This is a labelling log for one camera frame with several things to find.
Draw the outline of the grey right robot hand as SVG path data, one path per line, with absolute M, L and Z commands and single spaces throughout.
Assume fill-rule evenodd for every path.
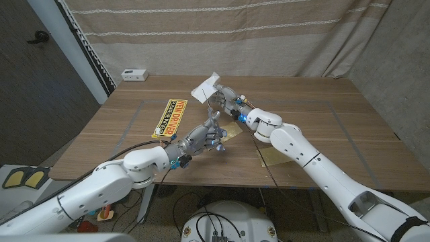
M 244 122 L 249 112 L 253 110 L 250 103 L 230 87 L 221 84 L 214 87 L 216 92 L 210 96 L 209 100 L 218 104 L 233 120 Z

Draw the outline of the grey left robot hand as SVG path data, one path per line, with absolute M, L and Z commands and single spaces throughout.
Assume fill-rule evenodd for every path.
M 205 150 L 225 151 L 221 139 L 227 136 L 227 131 L 219 126 L 220 115 L 220 111 L 216 111 L 214 114 L 208 112 L 209 118 L 203 124 L 196 126 L 183 138 L 165 147 L 171 169 L 185 168 L 192 157 Z

